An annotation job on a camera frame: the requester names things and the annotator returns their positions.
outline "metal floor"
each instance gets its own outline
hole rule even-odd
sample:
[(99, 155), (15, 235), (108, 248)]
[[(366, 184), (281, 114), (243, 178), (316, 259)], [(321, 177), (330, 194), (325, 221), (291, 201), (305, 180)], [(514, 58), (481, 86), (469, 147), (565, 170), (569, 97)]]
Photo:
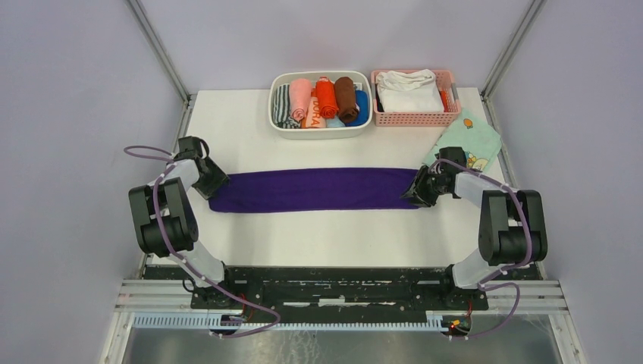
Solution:
[[(473, 331), (503, 317), (477, 316)], [(549, 318), (514, 316), (498, 332), (449, 343), (434, 332), (269, 331), (219, 340), (207, 331), (133, 329), (123, 363), (561, 363)]]

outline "pink plastic basket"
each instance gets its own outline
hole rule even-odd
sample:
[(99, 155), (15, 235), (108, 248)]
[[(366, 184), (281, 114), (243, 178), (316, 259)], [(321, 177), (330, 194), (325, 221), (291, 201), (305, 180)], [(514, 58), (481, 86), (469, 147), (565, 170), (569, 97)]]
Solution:
[[(447, 112), (381, 112), (378, 110), (377, 96), (375, 90), (375, 78), (380, 72), (391, 70), (379, 70), (371, 73), (371, 87), (373, 88), (373, 106), (375, 110), (375, 125), (379, 127), (447, 127), (462, 111), (460, 99), (456, 91), (456, 81), (450, 71), (432, 70), (438, 79), (438, 89), (447, 91)], [(410, 74), (417, 70), (395, 70)]]

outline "light green towel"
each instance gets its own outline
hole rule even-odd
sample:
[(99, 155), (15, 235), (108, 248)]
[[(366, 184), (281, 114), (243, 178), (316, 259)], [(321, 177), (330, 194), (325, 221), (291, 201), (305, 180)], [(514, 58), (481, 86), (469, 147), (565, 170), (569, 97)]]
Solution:
[(435, 162), (435, 155), (445, 146), (461, 146), (466, 154), (467, 168), (485, 172), (500, 152), (502, 141), (486, 119), (476, 118), (464, 108), (460, 116), (442, 133), (423, 163), (431, 165)]

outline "white table surface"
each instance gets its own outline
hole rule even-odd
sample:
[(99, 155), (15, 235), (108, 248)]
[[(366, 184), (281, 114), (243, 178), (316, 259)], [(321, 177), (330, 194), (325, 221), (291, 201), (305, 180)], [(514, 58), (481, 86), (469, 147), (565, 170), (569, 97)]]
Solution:
[[(460, 101), (485, 118), (476, 88)], [(187, 135), (226, 173), (328, 167), (419, 168), (443, 127), (376, 127), (343, 140), (286, 140), (268, 124), (268, 90), (199, 91)], [(497, 161), (488, 172), (503, 180)], [(224, 214), (188, 192), (199, 239), (228, 265), (433, 267), (478, 247), (480, 211), (442, 196), (430, 209)], [(152, 264), (173, 264), (154, 258)]]

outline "black metal plate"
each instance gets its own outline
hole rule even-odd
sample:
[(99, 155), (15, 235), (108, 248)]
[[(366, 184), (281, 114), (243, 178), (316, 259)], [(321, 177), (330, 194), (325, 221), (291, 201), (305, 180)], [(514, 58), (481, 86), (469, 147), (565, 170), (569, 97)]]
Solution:
[[(425, 311), (466, 311), (488, 309), (480, 291), (466, 295), (444, 292), (440, 285), (444, 268), (272, 268), (229, 266), (228, 289), (245, 295), (250, 302), (274, 309), (284, 323), (378, 323), (426, 322)], [(516, 269), (503, 279), (541, 279), (534, 267)], [(143, 279), (182, 280), (179, 267), (146, 267)], [(344, 302), (367, 306), (319, 306), (320, 299), (343, 298)], [(285, 303), (308, 303), (307, 307)], [(194, 297), (193, 309), (220, 309), (201, 297)], [(240, 304), (232, 308), (240, 309)], [(255, 310), (251, 322), (270, 322), (272, 316)]]

